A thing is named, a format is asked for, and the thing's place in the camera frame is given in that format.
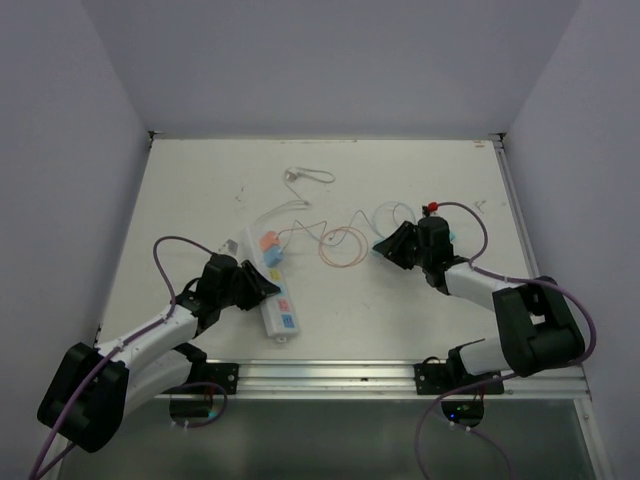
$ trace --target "power strip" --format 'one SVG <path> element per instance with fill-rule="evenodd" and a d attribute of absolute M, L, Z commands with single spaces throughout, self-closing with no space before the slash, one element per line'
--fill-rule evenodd
<path fill-rule="evenodd" d="M 260 311 L 264 318 L 267 336 L 278 342 L 286 342 L 289 338 L 300 333 L 298 318 L 293 310 L 293 302 L 282 270 L 278 267 L 268 267 L 260 247 L 260 239 L 266 232 L 255 225 L 244 230 L 244 246 L 247 258 L 256 269 L 271 283 L 280 287 L 280 293 L 269 297 L 260 304 Z"/>

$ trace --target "purple cable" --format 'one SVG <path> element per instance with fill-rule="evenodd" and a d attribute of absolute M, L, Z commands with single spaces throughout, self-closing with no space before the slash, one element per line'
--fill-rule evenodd
<path fill-rule="evenodd" d="M 463 210 L 466 210 L 467 212 L 469 212 L 473 218 L 476 219 L 476 221 L 478 222 L 478 224 L 480 225 L 480 228 L 482 229 L 482 235 L 483 235 L 483 243 L 482 243 L 482 248 L 480 248 L 480 251 L 478 251 L 478 253 L 476 253 L 474 256 L 472 256 L 469 259 L 469 266 L 471 267 L 472 270 L 480 273 L 481 275 L 485 275 L 486 277 L 489 278 L 493 278 L 494 280 L 503 280 L 505 282 L 510 282 L 510 283 L 526 283 L 529 285 L 538 285 L 538 286 L 542 286 L 542 287 L 546 287 L 546 288 L 550 288 L 552 290 L 555 290 L 557 292 L 559 292 L 560 294 L 562 294 L 563 296 L 565 296 L 566 298 L 568 298 L 569 300 L 571 300 L 571 302 L 578 308 L 578 310 L 580 310 L 580 313 L 582 313 L 582 315 L 584 316 L 586 322 L 587 322 L 587 326 L 589 328 L 589 336 L 590 336 L 590 341 L 589 341 L 589 346 L 587 347 L 587 349 L 584 351 L 584 353 L 577 358 L 576 360 L 573 360 L 569 363 L 567 363 L 566 365 L 563 365 L 562 367 L 558 367 L 558 368 L 564 368 L 564 367 L 568 367 L 568 366 L 574 366 L 574 365 L 579 365 L 582 362 L 584 362 L 585 360 L 587 360 L 591 354 L 593 353 L 593 351 L 596 348 L 596 341 L 597 341 L 597 332 L 596 332 L 596 326 L 595 323 L 593 321 L 593 317 L 591 316 L 591 314 L 587 311 L 586 306 L 580 301 L 578 300 L 571 292 L 567 291 L 565 288 L 560 287 L 554 283 L 550 283 L 550 282 L 545 282 L 543 280 L 535 280 L 535 279 L 530 279 L 530 278 L 518 278 L 518 277 L 508 277 L 505 275 L 499 275 L 497 273 L 494 272 L 490 272 L 489 270 L 485 270 L 483 268 L 479 268 L 473 265 L 473 262 L 475 262 L 478 258 L 480 258 L 480 256 L 487 250 L 487 247 L 489 245 L 489 232 L 487 231 L 487 226 L 484 224 L 484 222 L 482 221 L 482 219 L 480 218 L 480 216 L 474 212 L 471 208 L 469 208 L 468 206 L 466 206 L 463 203 L 459 203 L 459 202 L 442 202 L 439 203 L 438 206 L 440 207 L 447 207 L 447 206 L 453 206 L 453 207 L 459 207 L 462 208 Z M 421 442 L 421 438 L 420 438 L 420 432 L 422 431 L 422 427 L 424 425 L 424 422 L 427 419 L 427 416 L 429 415 L 429 413 L 431 413 L 433 411 L 433 409 L 445 398 L 451 396 L 451 395 L 457 395 L 469 390 L 475 390 L 479 387 L 483 387 L 486 385 L 490 385 L 492 383 L 496 383 L 496 382 L 502 382 L 505 380 L 511 380 L 513 378 L 516 378 L 517 375 L 515 373 L 511 373 L 509 375 L 505 375 L 505 376 L 501 376 L 501 377 L 495 377 L 495 378 L 490 378 L 488 380 L 483 380 L 480 382 L 476 382 L 473 383 L 471 385 L 467 385 L 464 387 L 459 387 L 456 388 L 454 390 L 451 390 L 449 392 L 443 393 L 442 395 L 440 395 L 438 398 L 436 398 L 433 402 L 431 402 L 431 404 L 429 405 L 429 407 L 427 407 L 427 409 L 424 411 L 424 413 L 422 414 L 422 416 L 420 417 L 420 420 L 418 421 L 418 425 L 416 426 L 416 431 L 415 431 L 415 435 L 413 438 L 413 447 L 414 447 L 414 452 L 416 455 L 416 460 L 418 462 L 418 467 L 420 468 L 420 471 L 422 472 L 422 475 L 424 476 L 424 478 L 426 480 L 429 480 L 431 477 L 429 476 L 429 473 L 427 472 L 427 467 L 425 466 L 421 456 L 420 456 L 420 451 L 422 450 L 422 442 Z M 489 443 L 491 443 L 499 452 L 500 454 L 504 457 L 505 462 L 507 463 L 507 468 L 509 471 L 509 478 L 511 480 L 513 480 L 515 477 L 515 473 L 513 471 L 513 466 L 511 464 L 511 461 L 509 460 L 505 450 L 498 445 L 494 440 L 492 440 L 491 438 L 489 438 L 485 433 L 477 431 L 477 430 L 471 430 L 471 433 L 483 438 L 484 440 L 488 441 Z"/>
<path fill-rule="evenodd" d="M 193 424 L 192 423 L 187 424 L 185 422 L 183 423 L 176 422 L 176 423 L 181 427 L 186 427 L 186 428 L 201 428 L 201 427 L 206 427 L 207 425 L 211 425 L 213 422 L 218 420 L 222 416 L 224 411 L 227 409 L 227 403 L 229 402 L 229 398 L 227 397 L 227 391 L 217 383 L 213 383 L 213 382 L 185 383 L 184 385 L 180 385 L 177 388 L 191 388 L 191 387 L 213 387 L 216 390 L 218 390 L 220 393 L 222 393 L 224 400 L 222 401 L 222 406 L 220 407 L 220 411 L 213 417 L 210 417 L 207 420 L 205 420 L 204 422 L 198 422 Z"/>
<path fill-rule="evenodd" d="M 180 241 L 180 242 L 185 242 L 185 243 L 188 243 L 190 245 L 193 245 L 194 247 L 199 248 L 200 250 L 203 250 L 203 251 L 207 252 L 209 255 L 213 255 L 213 251 L 209 250 L 207 247 L 199 244 L 198 242 L 195 242 L 193 240 L 185 238 L 185 237 L 180 237 L 180 236 L 177 236 L 177 235 L 167 235 L 167 236 L 164 236 L 164 237 L 160 237 L 158 240 L 156 240 L 156 242 L 153 244 L 153 261 L 155 262 L 156 267 L 158 268 L 158 271 L 160 272 L 160 276 L 164 280 L 164 283 L 167 286 L 167 289 L 169 290 L 169 295 L 171 297 L 170 307 L 169 307 L 169 310 L 168 310 L 166 316 L 161 317 L 160 319 L 156 320 L 155 322 L 150 323 L 149 325 L 147 325 L 145 328 L 143 328 L 143 329 L 133 333 L 129 337 L 125 338 L 123 340 L 123 342 L 122 342 L 122 344 L 124 346 L 129 345 L 131 342 L 137 340 L 142 335 L 150 332 L 151 330 L 153 330 L 154 328 L 158 327 L 159 325 L 162 325 L 166 321 L 166 319 L 170 318 L 173 315 L 173 313 L 176 310 L 176 293 L 175 293 L 175 290 L 173 289 L 173 285 L 171 285 L 171 281 L 169 280 L 169 277 L 167 276 L 167 273 L 165 272 L 164 267 L 160 263 L 160 258 L 158 257 L 158 246 L 162 242 L 165 242 L 167 240 L 177 240 L 177 241 Z M 69 397 L 69 400 L 67 401 L 66 405 L 62 409 L 62 412 L 60 412 L 60 415 L 58 416 L 58 419 L 56 420 L 56 423 L 53 425 L 53 428 L 49 432 L 49 435 L 47 436 L 47 439 L 45 440 L 45 442 L 44 442 L 44 444 L 42 446 L 42 449 L 40 450 L 40 452 L 38 453 L 38 456 L 36 457 L 36 460 L 35 460 L 35 462 L 33 464 L 32 469 L 31 469 L 31 473 L 29 474 L 29 480 L 38 480 L 38 479 L 42 478 L 42 476 L 44 476 L 44 474 L 47 471 L 51 470 L 51 468 L 53 468 L 56 463 L 58 463 L 60 460 L 62 460 L 62 458 L 64 458 L 64 456 L 72 450 L 73 447 L 71 447 L 71 445 L 73 445 L 73 444 L 71 444 L 69 447 L 65 448 L 58 456 L 56 456 L 49 464 L 47 464 L 47 466 L 44 469 L 45 470 L 44 473 L 39 471 L 40 467 L 42 466 L 42 462 L 44 462 L 44 458 L 47 456 L 47 453 L 49 452 L 49 449 L 51 448 L 51 445 L 53 444 L 53 441 L 54 441 L 57 433 L 60 431 L 60 427 L 62 426 L 62 423 L 67 418 L 67 415 L 69 415 L 69 412 L 71 411 L 71 408 L 73 408 L 73 405 L 76 403 L 76 401 L 78 400 L 78 398 L 80 397 L 80 395 L 82 394 L 84 389 L 87 388 L 87 385 L 89 385 L 89 383 L 100 373 L 100 371 L 102 371 L 102 369 L 105 367 L 105 365 L 115 355 L 117 355 L 120 352 L 120 350 L 121 350 L 120 347 L 115 347 L 107 355 L 105 355 L 102 358 L 102 360 L 100 360 L 98 362 L 98 364 L 95 367 L 93 367 L 93 369 L 87 374 L 87 376 L 82 380 L 82 382 L 80 382 L 80 385 L 78 385 L 78 387 L 75 389 L 75 391 L 71 394 L 71 397 Z"/>

